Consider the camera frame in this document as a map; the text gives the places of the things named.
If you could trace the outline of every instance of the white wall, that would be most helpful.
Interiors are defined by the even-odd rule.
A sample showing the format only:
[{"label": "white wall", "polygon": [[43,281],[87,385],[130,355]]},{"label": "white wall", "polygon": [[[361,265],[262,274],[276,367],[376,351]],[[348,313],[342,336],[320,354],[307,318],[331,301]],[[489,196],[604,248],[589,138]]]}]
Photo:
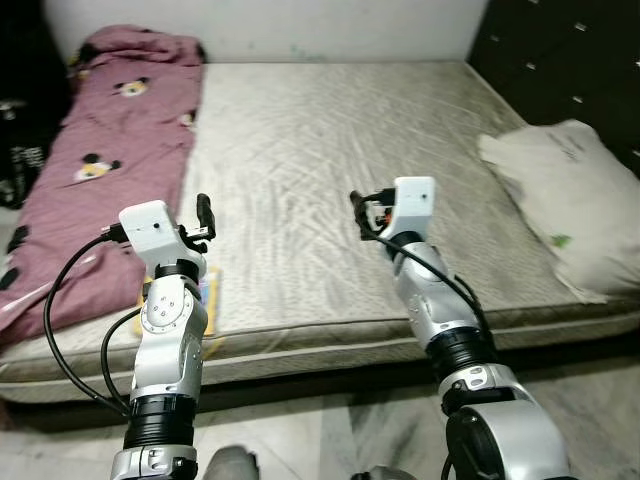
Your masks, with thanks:
[{"label": "white wall", "polygon": [[464,59],[487,0],[46,0],[68,58],[100,27],[194,35],[213,61]]}]

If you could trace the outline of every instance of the yellow object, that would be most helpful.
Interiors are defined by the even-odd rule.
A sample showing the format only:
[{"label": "yellow object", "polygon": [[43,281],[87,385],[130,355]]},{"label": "yellow object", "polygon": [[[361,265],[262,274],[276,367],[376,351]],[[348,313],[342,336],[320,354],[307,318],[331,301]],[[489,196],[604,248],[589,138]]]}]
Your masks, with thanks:
[{"label": "yellow object", "polygon": [[[146,277],[144,282],[150,282],[151,278]],[[207,310],[207,328],[204,331],[206,335],[213,335],[215,332],[215,320],[217,314],[218,304],[218,288],[220,285],[220,269],[216,267],[209,267],[209,272],[200,280],[200,295],[202,296],[202,304]],[[138,297],[138,306],[141,307],[144,303],[142,298],[142,290],[140,290],[140,296]],[[140,315],[137,315],[133,321],[133,331],[137,335],[142,335],[142,323],[140,322]]]}]

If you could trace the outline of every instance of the pillowcase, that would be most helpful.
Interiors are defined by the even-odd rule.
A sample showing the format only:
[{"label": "pillowcase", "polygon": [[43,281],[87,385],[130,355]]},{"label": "pillowcase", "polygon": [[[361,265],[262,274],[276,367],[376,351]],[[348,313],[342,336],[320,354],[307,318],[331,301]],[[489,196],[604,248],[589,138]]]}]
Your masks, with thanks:
[{"label": "pillowcase", "polygon": [[577,120],[478,140],[582,302],[640,292],[640,181]]}]

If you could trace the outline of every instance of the tiled floor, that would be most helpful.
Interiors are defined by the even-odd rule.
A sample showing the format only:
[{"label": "tiled floor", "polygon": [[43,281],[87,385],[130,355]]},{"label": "tiled floor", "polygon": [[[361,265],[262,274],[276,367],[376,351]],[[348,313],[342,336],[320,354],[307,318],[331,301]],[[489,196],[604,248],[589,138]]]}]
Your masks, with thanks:
[{"label": "tiled floor", "polygon": [[[620,359],[521,375],[563,431],[575,475],[640,478],[640,362]],[[264,480],[349,479],[375,464],[439,478],[444,419],[433,386],[304,398],[196,419],[201,470],[213,452],[242,444]],[[46,435],[2,432],[0,478],[108,478],[124,427]]]}]

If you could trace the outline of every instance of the bed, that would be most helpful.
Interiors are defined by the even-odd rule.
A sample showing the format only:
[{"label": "bed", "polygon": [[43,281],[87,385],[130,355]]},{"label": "bed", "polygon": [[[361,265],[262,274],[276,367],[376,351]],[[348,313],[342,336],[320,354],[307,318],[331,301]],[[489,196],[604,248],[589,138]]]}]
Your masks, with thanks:
[{"label": "bed", "polygon": [[[391,285],[390,264],[359,240],[348,193],[405,175],[437,181],[430,241],[476,290],[501,349],[638,328],[640,303],[581,304],[478,158],[479,134],[524,122],[465,63],[211,64],[178,219],[211,196],[222,272],[203,384],[422,358]],[[80,245],[85,239],[78,239]],[[101,388],[99,346],[119,314],[62,329],[72,366]],[[127,391],[139,343],[121,328],[110,354]],[[0,396],[82,399],[44,338],[0,355]]]}]

